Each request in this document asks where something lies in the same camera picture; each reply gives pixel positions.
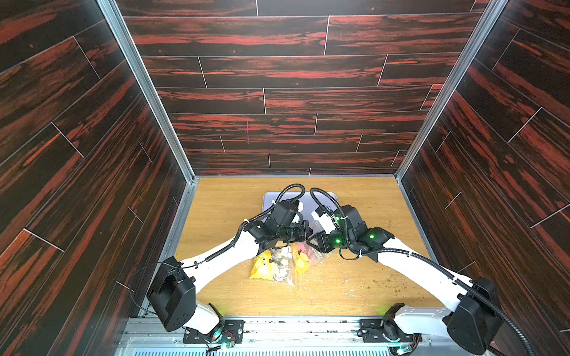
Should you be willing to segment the lavender plastic tray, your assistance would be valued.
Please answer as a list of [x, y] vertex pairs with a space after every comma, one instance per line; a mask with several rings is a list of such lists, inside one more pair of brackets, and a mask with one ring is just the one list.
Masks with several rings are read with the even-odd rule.
[[[279, 191], [269, 191], [265, 193], [263, 196], [263, 204], [261, 206], [261, 210], [262, 211], [267, 210], [273, 204], [273, 202], [276, 200], [279, 194], [280, 194]], [[298, 192], [288, 191], [285, 193], [285, 195], [282, 197], [281, 200], [287, 200], [295, 197], [296, 195], [298, 195]], [[323, 194], [316, 192], [314, 195], [324, 206], [332, 210], [336, 209], [332, 200], [325, 197]], [[301, 213], [304, 219], [309, 221], [310, 223], [315, 223], [316, 220], [312, 217], [312, 213], [317, 209], [317, 207], [319, 207], [318, 203], [316, 203], [316, 201], [313, 200], [308, 191], [304, 193], [304, 196], [301, 197], [299, 201], [303, 204], [303, 209], [301, 210]]]

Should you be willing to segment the aluminium corner profile left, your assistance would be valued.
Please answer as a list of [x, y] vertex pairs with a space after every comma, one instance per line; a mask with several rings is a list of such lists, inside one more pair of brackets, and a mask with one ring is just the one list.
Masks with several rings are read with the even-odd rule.
[[141, 88], [142, 94], [145, 97], [151, 112], [154, 114], [157, 124], [175, 156], [184, 178], [187, 182], [195, 181], [195, 173], [191, 164], [183, 150], [183, 147], [176, 135], [172, 122], [169, 119], [166, 109], [160, 100], [156, 88], [151, 80], [151, 77], [143, 63], [142, 56], [140, 55], [136, 44], [129, 32], [126, 21], [123, 19], [122, 13], [115, 1], [111, 0], [96, 0], [102, 14], [108, 22], [108, 26], [120, 47], [129, 68], [137, 80]]

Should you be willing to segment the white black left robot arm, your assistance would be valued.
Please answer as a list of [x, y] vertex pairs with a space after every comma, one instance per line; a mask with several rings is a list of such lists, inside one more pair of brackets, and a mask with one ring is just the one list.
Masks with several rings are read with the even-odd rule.
[[215, 278], [245, 260], [255, 258], [276, 243], [306, 240], [309, 222], [299, 200], [273, 203], [259, 215], [240, 224], [226, 243], [194, 258], [174, 257], [160, 263], [146, 297], [167, 332], [186, 327], [203, 335], [212, 334], [222, 317], [217, 310], [197, 301], [197, 294]]

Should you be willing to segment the ziploc bag with pink cookies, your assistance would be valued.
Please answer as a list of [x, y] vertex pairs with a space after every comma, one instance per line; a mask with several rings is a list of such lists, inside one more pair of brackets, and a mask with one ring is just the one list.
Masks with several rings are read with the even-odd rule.
[[292, 270], [295, 277], [305, 275], [310, 269], [324, 261], [326, 255], [309, 244], [293, 243], [289, 246], [292, 259]]

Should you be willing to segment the ziploc bag with yellow cookies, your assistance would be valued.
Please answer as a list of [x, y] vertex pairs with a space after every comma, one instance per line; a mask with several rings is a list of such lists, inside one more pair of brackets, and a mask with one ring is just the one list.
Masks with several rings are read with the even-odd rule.
[[253, 259], [249, 279], [293, 286], [294, 272], [291, 248], [280, 247], [266, 250]]

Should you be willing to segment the aluminium corner profile right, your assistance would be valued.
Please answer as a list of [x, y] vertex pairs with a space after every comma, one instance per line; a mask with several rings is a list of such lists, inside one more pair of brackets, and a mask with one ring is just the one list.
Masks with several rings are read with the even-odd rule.
[[410, 146], [402, 164], [396, 170], [395, 178], [399, 185], [402, 184], [407, 170], [413, 163], [414, 158], [419, 153], [429, 133], [435, 126], [448, 101], [453, 96], [457, 86], [460, 84], [462, 78], [466, 74], [471, 63], [475, 59], [475, 56], [481, 49], [483, 43], [487, 39], [508, 2], [508, 0], [490, 1], [483, 11], [482, 16], [479, 18], [473, 33], [469, 37], [462, 53], [460, 53], [460, 56], [458, 57], [456, 65], [454, 65], [449, 77], [445, 81], [441, 91], [430, 108], [425, 121]]

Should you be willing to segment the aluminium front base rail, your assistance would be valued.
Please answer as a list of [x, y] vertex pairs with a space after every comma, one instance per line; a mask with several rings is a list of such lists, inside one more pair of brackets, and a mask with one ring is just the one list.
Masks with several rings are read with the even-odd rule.
[[379, 317], [363, 316], [240, 316], [242, 327], [214, 344], [194, 336], [184, 339], [184, 329], [165, 332], [155, 317], [129, 320], [116, 355], [390, 355], [403, 349], [410, 355], [452, 355], [450, 341], [437, 337], [415, 342], [389, 343], [380, 334], [361, 331], [367, 321], [376, 326]]

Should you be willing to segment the aluminium corner profile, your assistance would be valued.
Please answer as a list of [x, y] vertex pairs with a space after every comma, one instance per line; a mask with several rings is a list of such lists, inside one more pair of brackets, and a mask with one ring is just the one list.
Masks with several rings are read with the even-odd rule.
[[449, 77], [445, 81], [441, 91], [430, 108], [425, 121], [410, 146], [402, 164], [396, 170], [395, 178], [399, 185], [402, 184], [407, 170], [413, 163], [414, 158], [419, 153], [429, 133], [435, 126], [448, 101], [453, 96], [457, 86], [460, 84], [462, 78], [466, 74], [471, 63], [475, 59], [475, 56], [481, 49], [483, 43], [487, 39], [508, 2], [508, 0], [490, 1], [483, 11], [482, 16], [479, 18], [473, 33], [469, 37], [462, 53], [460, 53], [460, 56], [458, 57], [456, 65], [454, 65]]
[[145, 97], [151, 112], [154, 114], [157, 124], [175, 156], [184, 178], [187, 182], [195, 181], [195, 173], [191, 164], [183, 150], [183, 147], [176, 135], [172, 122], [169, 119], [166, 109], [160, 100], [156, 88], [151, 80], [151, 77], [143, 63], [142, 56], [140, 55], [136, 44], [129, 32], [126, 21], [123, 19], [122, 13], [115, 1], [111, 0], [96, 0], [102, 14], [108, 22], [108, 26], [120, 47], [129, 68], [137, 80], [141, 88], [142, 94]]

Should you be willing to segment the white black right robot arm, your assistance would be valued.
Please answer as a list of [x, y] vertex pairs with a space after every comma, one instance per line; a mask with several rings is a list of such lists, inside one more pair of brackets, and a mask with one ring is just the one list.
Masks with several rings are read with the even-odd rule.
[[398, 355], [406, 355], [417, 346], [421, 336], [449, 338], [473, 355], [483, 355], [503, 321], [476, 296], [480, 293], [496, 301], [494, 285], [481, 278], [473, 281], [418, 254], [389, 231], [370, 228], [352, 206], [332, 211], [317, 207], [313, 219], [322, 227], [316, 234], [317, 249], [330, 252], [348, 249], [357, 257], [367, 257], [412, 280], [435, 296], [441, 308], [415, 308], [397, 303], [384, 314], [379, 336], [387, 342], [403, 343]]

